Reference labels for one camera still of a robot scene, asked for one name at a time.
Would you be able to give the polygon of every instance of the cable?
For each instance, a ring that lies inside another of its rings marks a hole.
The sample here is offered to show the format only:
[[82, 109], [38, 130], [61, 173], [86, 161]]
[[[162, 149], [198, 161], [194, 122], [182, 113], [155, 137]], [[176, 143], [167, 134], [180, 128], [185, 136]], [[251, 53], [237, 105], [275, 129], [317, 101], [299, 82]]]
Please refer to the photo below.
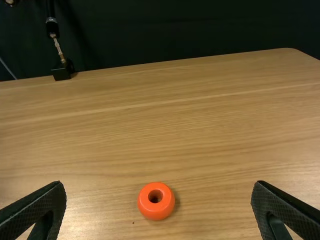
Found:
[[5, 69], [11, 74], [11, 76], [15, 79], [18, 80], [18, 78], [14, 75], [14, 73], [10, 70], [10, 68], [7, 66], [7, 64], [5, 64], [5, 62], [2, 60], [2, 58], [0, 57], [0, 62], [2, 63], [2, 65], [5, 67]]
[[55, 12], [55, 0], [46, 0], [45, 4], [45, 12], [46, 17], [49, 18], [56, 18], [56, 12]]

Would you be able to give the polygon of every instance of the black clamp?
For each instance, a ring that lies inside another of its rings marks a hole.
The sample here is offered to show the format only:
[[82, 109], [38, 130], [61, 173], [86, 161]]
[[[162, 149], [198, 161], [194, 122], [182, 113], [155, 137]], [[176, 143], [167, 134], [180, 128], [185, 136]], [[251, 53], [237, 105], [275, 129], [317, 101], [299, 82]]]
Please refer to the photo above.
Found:
[[15, 240], [35, 224], [28, 240], [56, 240], [66, 207], [64, 185], [54, 181], [0, 209], [0, 239]]

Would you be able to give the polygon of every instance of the orange ring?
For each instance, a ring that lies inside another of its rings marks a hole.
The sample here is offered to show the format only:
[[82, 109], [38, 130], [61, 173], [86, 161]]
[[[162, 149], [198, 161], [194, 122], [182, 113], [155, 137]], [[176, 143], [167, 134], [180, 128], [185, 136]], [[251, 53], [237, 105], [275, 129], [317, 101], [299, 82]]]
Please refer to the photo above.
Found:
[[162, 220], [174, 210], [175, 195], [164, 183], [152, 182], [141, 189], [137, 202], [141, 214], [147, 219]]

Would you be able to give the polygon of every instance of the wooden table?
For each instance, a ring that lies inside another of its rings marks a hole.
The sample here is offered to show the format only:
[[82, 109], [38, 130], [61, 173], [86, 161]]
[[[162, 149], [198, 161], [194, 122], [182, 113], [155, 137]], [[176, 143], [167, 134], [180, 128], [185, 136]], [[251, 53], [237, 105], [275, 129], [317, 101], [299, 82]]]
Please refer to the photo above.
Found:
[[[259, 240], [265, 180], [320, 209], [320, 61], [284, 48], [0, 83], [0, 208], [55, 181], [60, 240]], [[149, 182], [175, 212], [137, 209]]]

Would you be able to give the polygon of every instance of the dark wall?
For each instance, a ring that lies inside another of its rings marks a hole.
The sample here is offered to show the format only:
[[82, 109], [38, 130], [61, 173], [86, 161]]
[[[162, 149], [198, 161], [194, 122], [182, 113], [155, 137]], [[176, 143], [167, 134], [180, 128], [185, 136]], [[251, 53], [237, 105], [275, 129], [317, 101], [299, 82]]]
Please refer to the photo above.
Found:
[[[56, 0], [64, 54], [77, 71], [296, 48], [320, 58], [320, 1]], [[19, 78], [59, 61], [45, 0], [0, 2], [0, 57]], [[0, 80], [11, 79], [0, 64]]]

